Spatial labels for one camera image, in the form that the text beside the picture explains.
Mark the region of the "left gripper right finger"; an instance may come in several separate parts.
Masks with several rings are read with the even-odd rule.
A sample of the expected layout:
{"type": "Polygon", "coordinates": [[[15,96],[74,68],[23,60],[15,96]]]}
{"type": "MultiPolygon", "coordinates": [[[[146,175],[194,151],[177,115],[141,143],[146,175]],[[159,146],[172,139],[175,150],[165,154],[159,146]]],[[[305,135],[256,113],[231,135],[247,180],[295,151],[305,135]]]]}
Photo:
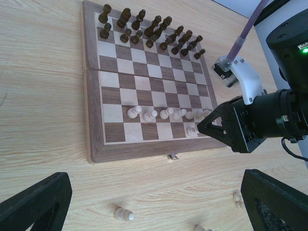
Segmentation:
{"type": "Polygon", "coordinates": [[[308,196],[257,170],[244,172],[241,193],[255,231],[306,231],[308,196]]]}

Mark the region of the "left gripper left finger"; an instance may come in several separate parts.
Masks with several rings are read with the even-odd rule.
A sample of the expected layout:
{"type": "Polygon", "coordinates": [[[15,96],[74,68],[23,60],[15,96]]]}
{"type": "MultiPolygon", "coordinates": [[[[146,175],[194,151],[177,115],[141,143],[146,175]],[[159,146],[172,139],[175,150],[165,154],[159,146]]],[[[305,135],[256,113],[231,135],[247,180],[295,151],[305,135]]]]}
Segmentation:
{"type": "Polygon", "coordinates": [[[66,172],[56,172],[0,204],[2,231],[61,231],[72,198],[66,172]]]}

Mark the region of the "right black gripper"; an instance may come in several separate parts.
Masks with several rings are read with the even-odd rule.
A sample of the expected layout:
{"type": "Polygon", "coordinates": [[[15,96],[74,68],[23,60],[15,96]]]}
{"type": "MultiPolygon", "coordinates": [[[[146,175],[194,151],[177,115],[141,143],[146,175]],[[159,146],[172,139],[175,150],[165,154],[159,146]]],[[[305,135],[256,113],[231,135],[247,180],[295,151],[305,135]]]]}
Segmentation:
{"type": "Polygon", "coordinates": [[[236,153],[252,153],[266,140],[257,136],[242,96],[220,104],[197,127],[200,133],[226,144],[236,153]],[[221,125],[214,125],[212,122],[219,117],[221,125]]]}

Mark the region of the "light pawn piece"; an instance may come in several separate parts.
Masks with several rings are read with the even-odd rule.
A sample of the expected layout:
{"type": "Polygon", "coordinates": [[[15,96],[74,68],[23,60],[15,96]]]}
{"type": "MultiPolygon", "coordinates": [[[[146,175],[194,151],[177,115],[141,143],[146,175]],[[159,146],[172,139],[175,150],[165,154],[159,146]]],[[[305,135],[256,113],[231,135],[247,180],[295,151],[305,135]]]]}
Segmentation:
{"type": "Polygon", "coordinates": [[[204,111],[202,109],[196,109],[194,116],[196,119],[204,119],[204,111]]]}
{"type": "Polygon", "coordinates": [[[187,120],[192,120],[195,118],[195,114],[193,111],[188,111],[187,114],[185,115],[187,120]]]}
{"type": "Polygon", "coordinates": [[[136,218],[135,214],[132,211],[124,209],[118,205],[115,205],[114,217],[118,221],[127,221],[127,222],[132,222],[136,218]]]}
{"type": "Polygon", "coordinates": [[[206,118],[207,116],[209,116],[211,113],[212,113],[212,111],[210,111],[210,110],[204,110],[204,111],[203,111],[203,116],[204,116],[204,118],[206,118]]]}

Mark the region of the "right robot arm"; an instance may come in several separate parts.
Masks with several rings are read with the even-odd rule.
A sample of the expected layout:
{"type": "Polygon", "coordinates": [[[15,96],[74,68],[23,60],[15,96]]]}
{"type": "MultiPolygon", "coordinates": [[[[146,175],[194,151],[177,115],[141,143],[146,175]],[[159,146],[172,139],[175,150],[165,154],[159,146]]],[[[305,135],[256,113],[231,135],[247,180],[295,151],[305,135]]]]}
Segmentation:
{"type": "Polygon", "coordinates": [[[236,79],[242,95],[222,103],[197,126],[234,152],[251,153],[265,139],[292,143],[308,134],[308,12],[277,26],[266,38],[288,89],[266,93],[259,74],[242,58],[219,58],[213,66],[222,79],[236,79]]]}

